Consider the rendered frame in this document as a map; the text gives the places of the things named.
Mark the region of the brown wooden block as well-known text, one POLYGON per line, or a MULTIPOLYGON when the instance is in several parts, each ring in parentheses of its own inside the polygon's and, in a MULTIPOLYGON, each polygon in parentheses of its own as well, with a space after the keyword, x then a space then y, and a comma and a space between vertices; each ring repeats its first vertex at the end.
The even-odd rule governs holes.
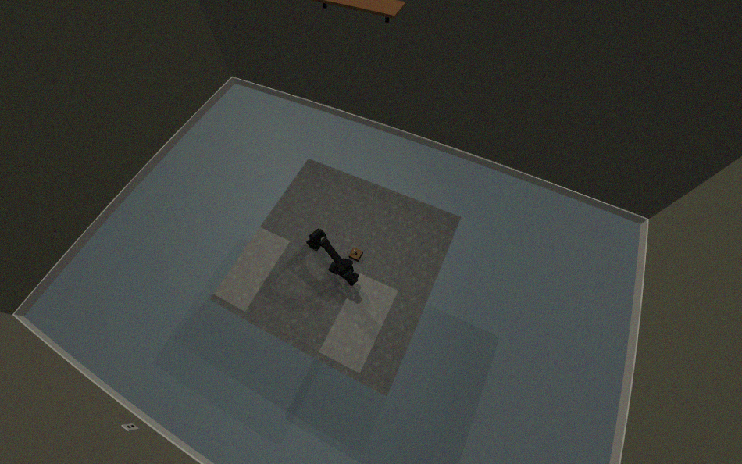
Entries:
POLYGON ((353 247, 353 249, 351 250, 350 255, 348 255, 348 258, 354 259, 355 261, 358 262, 360 260, 361 256, 362 256, 362 253, 363 253, 363 251, 361 251, 361 250, 353 247), (357 251, 357 255, 354 252, 355 249, 357 251))

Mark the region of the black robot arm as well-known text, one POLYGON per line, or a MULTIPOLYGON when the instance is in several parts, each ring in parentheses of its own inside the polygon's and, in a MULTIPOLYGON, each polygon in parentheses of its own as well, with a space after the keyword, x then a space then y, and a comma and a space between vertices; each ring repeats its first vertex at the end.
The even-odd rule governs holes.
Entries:
POLYGON ((326 252, 329 253, 332 260, 335 262, 339 274, 348 282, 348 284, 352 286, 353 284, 355 284, 355 282, 358 281, 356 276, 352 273, 354 271, 352 267, 353 262, 350 259, 344 259, 338 255, 338 253, 334 250, 334 248, 327 240, 325 233, 321 229, 318 228, 317 230, 312 232, 309 235, 309 238, 310 240, 306 241, 308 246, 315 251, 318 251, 320 246, 323 247, 326 252), (323 236, 324 239, 320 240, 320 238, 322 238, 323 236))

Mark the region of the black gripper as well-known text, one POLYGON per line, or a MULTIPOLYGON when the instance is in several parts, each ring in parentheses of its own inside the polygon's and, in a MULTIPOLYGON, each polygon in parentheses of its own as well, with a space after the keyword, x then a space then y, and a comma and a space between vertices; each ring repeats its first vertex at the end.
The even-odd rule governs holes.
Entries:
MULTIPOLYGON (((339 274, 339 272, 337 271, 337 267, 336 267, 336 264, 335 264, 335 262, 332 262, 332 263, 331 263, 331 265, 330 265, 330 268, 329 268, 329 271, 330 271, 331 273, 333 273, 333 274, 336 274, 336 275, 338 274, 339 276, 341 276, 341 275, 339 274)), ((356 278, 358 279, 359 275, 358 275, 357 273, 353 273, 353 274, 354 274, 354 275, 356 276, 356 278)))

